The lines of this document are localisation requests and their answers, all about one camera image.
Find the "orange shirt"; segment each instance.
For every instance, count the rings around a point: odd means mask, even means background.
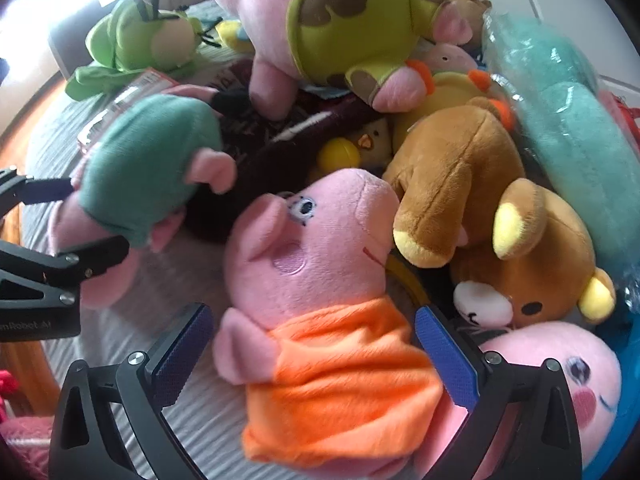
[[[386,458],[420,446],[442,395],[411,327],[388,297],[291,319],[272,383],[247,386],[249,460],[314,467]]]

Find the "green shirt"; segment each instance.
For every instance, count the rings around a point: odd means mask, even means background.
[[[193,196],[185,173],[199,148],[222,149],[220,124],[208,104],[158,94],[133,105],[111,125],[82,177],[80,205],[132,247]]]

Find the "blue gripper pad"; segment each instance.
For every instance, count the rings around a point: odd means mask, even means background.
[[[178,400],[191,371],[211,340],[213,314],[203,305],[164,354],[152,377],[154,404],[158,408],[172,406]]]
[[[428,307],[415,314],[415,334],[457,406],[471,411],[480,398],[478,374]]]
[[[27,180],[18,198],[25,205],[64,200],[74,192],[70,178]]]

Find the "teal pillow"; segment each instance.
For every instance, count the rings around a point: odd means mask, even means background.
[[[553,28],[490,14],[485,59],[506,81],[526,143],[587,225],[598,265],[620,285],[640,261],[640,162],[597,99],[584,55]]]

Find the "green bird plush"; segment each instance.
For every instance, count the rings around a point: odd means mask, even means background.
[[[182,11],[158,10],[158,0],[120,0],[86,37],[95,63],[76,69],[66,94],[76,101],[110,92],[133,81],[147,68],[180,78],[195,70],[200,43],[212,41],[200,20]]]

